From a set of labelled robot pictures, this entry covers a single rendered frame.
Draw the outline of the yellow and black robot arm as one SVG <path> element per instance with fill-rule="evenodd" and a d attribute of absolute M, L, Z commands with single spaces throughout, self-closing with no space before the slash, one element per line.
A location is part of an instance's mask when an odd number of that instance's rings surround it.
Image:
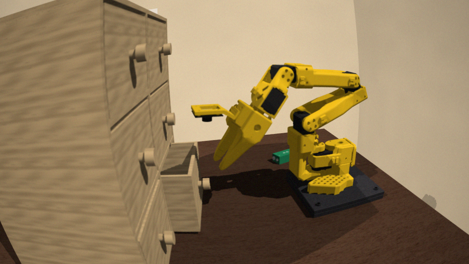
<path fill-rule="evenodd" d="M 349 165 L 354 146 L 344 138 L 325 144 L 318 142 L 315 130 L 366 100 L 366 87 L 360 85 L 359 75 L 353 72 L 313 69 L 302 63 L 274 64 L 250 91 L 252 108 L 275 119 L 288 98 L 289 86 L 295 89 L 338 88 L 293 109 L 290 113 L 293 126 L 288 127 L 287 144 L 290 145 L 290 171 L 298 180 L 312 180 L 308 183 L 309 194 L 339 194 L 353 186 Z"/>

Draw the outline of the wooden chest of drawers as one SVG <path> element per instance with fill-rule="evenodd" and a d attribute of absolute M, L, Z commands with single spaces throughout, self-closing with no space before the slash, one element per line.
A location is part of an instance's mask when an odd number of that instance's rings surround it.
<path fill-rule="evenodd" d="M 103 3 L 166 24 L 129 0 L 54 0 L 0 18 L 0 221 L 21 264 L 146 264 L 111 129 L 168 76 L 109 119 Z"/>

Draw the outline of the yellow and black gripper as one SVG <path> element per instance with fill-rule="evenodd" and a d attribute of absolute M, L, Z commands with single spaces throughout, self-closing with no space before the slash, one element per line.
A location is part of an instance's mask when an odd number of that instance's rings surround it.
<path fill-rule="evenodd" d="M 270 116 L 266 118 L 264 112 L 252 106 L 252 102 L 248 105 L 242 100 L 238 100 L 238 104 L 229 111 L 219 104 L 191 105 L 194 117 L 202 118 L 202 122 L 212 122 L 212 117 L 227 115 L 226 123 L 229 127 L 214 153 L 214 161 L 218 161 L 227 152 L 219 165 L 221 171 L 260 142 L 272 124 Z"/>

